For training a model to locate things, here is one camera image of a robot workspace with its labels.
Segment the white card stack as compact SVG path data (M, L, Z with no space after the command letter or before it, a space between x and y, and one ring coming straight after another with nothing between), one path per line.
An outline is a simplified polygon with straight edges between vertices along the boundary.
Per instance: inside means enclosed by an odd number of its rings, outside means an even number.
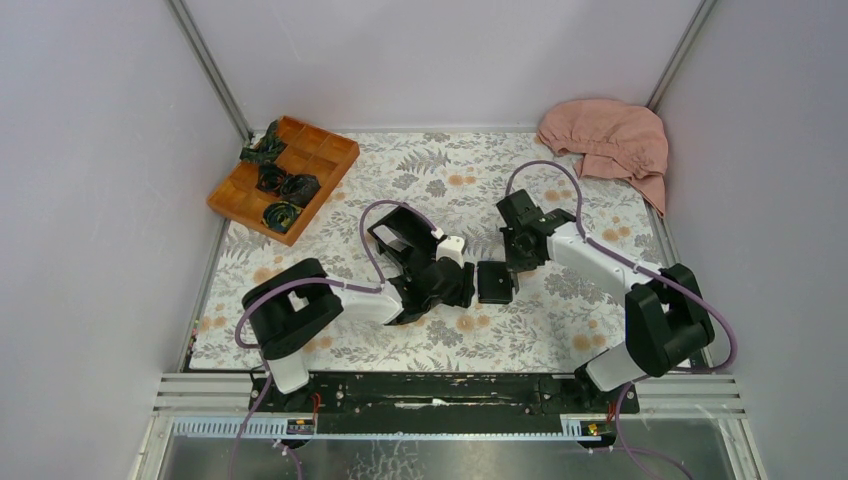
M401 240L395 239L387 244L387 249L391 250L395 255L402 255L408 245Z

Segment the pink cloth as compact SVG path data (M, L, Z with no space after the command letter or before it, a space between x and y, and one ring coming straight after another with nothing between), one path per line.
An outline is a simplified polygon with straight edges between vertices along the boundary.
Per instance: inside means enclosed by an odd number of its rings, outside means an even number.
M669 142L648 108L612 99L563 102L543 116L537 137L557 156L581 154L579 177L626 181L659 215L666 213Z

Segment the black plastic card box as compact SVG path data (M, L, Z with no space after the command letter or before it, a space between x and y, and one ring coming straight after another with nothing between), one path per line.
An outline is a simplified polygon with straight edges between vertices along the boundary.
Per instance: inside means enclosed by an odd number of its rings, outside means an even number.
M376 241L379 255L390 260L405 275L412 275L435 262L436 240L431 236L432 230L409 208L396 207L368 227L366 232ZM387 244L395 239L408 245L400 256L387 249Z

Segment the orange compartment tray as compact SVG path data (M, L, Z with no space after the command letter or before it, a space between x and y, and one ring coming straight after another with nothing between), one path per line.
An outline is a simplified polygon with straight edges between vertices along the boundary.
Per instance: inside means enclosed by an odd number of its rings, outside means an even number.
M207 198L217 214L287 246L359 157L358 143L289 116L272 121Z

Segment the floral table mat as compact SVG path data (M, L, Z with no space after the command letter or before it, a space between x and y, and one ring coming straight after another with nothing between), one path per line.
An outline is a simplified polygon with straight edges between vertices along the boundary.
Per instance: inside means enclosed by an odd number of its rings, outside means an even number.
M507 185L544 210L583 209L588 232L625 253L662 259L649 212L629 184L565 176L575 157L555 157L531 133L359 133L360 156L297 243L287 247L245 227L228 228L197 323L192 370L245 370L260 356L238 346L242 296L309 258L355 282L376 268L359 238L361 216L376 221L406 202L448 234L463 237L472 262L503 256L496 209ZM438 306L397 327L333 321L304 348L315 370L563 372L624 336L623 309L578 271L548 264L519 276L511 303Z

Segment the black leather card holder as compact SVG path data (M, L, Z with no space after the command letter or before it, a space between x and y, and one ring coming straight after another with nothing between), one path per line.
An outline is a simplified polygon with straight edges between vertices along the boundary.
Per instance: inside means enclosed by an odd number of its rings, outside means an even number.
M518 291L516 276L505 261L485 260L477 264L477 295L480 304L506 305Z

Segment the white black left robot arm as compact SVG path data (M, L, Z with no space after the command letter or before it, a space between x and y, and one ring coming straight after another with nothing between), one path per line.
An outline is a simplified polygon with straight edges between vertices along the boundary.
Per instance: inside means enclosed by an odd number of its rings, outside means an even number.
M288 411L310 397L303 349L333 321L401 326L433 308L467 308L474 295L475 265L443 257L410 276L385 284L356 285L330 277L308 258L249 290L242 298L249 323L273 377L272 398Z

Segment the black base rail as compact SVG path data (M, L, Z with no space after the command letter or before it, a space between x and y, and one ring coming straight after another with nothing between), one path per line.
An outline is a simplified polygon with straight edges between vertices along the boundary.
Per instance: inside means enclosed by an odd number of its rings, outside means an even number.
M591 393L570 375L320 371L292 393L251 381L249 407L302 414L319 434L594 435L566 423L640 411L633 388Z

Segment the black rolled sock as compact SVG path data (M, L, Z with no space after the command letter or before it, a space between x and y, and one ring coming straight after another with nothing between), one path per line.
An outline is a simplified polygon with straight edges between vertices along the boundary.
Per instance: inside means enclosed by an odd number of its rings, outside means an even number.
M305 208L320 189L321 185L314 175L288 175L280 186L280 199L299 208Z

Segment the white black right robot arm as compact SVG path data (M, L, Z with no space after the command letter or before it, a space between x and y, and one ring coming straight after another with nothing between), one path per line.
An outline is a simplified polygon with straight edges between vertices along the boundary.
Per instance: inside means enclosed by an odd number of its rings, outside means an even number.
M514 273L553 262L578 271L624 309L624 339L575 372L573 396L597 412L613 390L639 378L661 377L715 338L694 273L682 264L640 263L592 238L573 214L543 212L525 190L496 205L505 222L506 266Z

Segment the green patterned rolled sock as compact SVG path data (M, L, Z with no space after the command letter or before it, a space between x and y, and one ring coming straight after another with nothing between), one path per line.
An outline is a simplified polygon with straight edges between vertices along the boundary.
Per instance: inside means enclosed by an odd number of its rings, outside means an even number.
M288 201L269 204L262 214L262 224L270 231L286 234L298 220L303 208Z

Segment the dark patterned rolled sock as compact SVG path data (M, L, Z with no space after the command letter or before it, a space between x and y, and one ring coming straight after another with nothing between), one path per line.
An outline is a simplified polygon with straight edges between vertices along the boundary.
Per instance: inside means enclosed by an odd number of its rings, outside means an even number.
M272 121L255 145L241 149L239 160L256 165L274 163L288 146L278 135L278 128L279 120Z

